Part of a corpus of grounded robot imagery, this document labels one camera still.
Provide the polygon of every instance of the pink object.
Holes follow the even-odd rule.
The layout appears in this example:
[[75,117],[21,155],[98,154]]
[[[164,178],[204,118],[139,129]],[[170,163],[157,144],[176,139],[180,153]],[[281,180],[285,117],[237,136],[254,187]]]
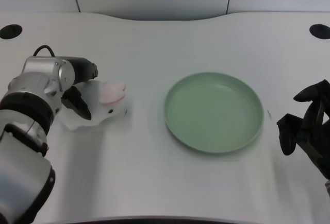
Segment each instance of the pink object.
[[101,86],[99,102],[103,106],[112,105],[125,97],[126,85],[121,82],[105,82]]

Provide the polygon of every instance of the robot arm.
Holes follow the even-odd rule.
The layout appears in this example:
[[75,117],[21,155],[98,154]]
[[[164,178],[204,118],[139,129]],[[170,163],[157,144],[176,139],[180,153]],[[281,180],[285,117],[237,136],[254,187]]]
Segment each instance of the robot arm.
[[44,158],[46,136],[62,104],[91,119],[73,85],[97,77],[96,65],[50,52],[29,57],[0,102],[0,223],[32,223],[50,195],[55,172]]
[[277,122],[282,152],[288,156],[298,144],[329,180],[326,188],[330,195],[330,120],[323,124],[324,113],[330,117],[330,83],[323,80],[309,86],[293,99],[311,104],[303,118],[286,114]]

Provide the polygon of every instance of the white table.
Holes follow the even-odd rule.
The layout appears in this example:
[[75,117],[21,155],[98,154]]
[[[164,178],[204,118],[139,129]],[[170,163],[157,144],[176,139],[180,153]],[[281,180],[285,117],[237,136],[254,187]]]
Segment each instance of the white table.
[[[184,22],[0,14],[0,27],[23,27],[17,38],[0,40],[2,94],[25,59],[48,44],[56,55],[96,63],[100,80],[125,82],[134,100],[126,118],[93,134],[70,133],[54,121],[46,157],[56,184],[35,223],[154,215],[330,223],[326,180],[299,147],[282,154],[276,125],[288,112],[306,111],[308,104],[292,100],[295,94],[330,79],[330,40],[309,33],[317,23],[330,26],[330,13],[241,13]],[[207,71],[235,76],[259,95],[263,133],[246,149],[210,156],[166,130],[167,91],[181,78]]]

